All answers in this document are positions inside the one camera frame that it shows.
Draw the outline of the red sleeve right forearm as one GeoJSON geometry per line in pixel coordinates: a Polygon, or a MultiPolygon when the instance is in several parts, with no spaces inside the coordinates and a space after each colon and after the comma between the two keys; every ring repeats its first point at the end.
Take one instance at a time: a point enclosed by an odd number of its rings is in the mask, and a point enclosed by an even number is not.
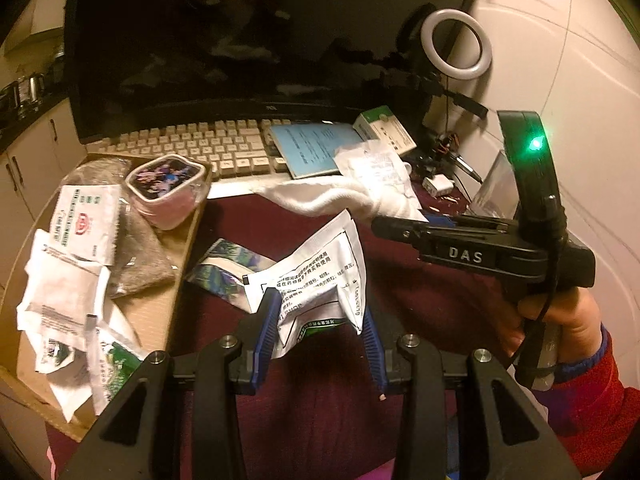
{"type": "Polygon", "coordinates": [[[623,472],[639,477],[639,391],[620,381],[613,341],[601,330],[599,350],[562,365],[561,377],[534,396],[548,411],[548,424],[579,472],[589,477],[612,466],[623,448],[634,453],[623,472]]]}

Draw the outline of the right hand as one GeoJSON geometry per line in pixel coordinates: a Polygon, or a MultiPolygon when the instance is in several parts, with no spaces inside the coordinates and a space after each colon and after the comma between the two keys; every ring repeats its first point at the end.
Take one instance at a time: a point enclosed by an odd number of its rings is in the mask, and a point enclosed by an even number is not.
{"type": "MultiPolygon", "coordinates": [[[[492,315],[500,342],[509,356],[524,340],[524,322],[541,314],[545,296],[528,296],[515,306],[504,304],[492,315]]],[[[586,288],[560,292],[551,301],[542,322],[561,329],[558,362],[576,364],[594,356],[601,347],[602,316],[596,300],[586,288]]]]}

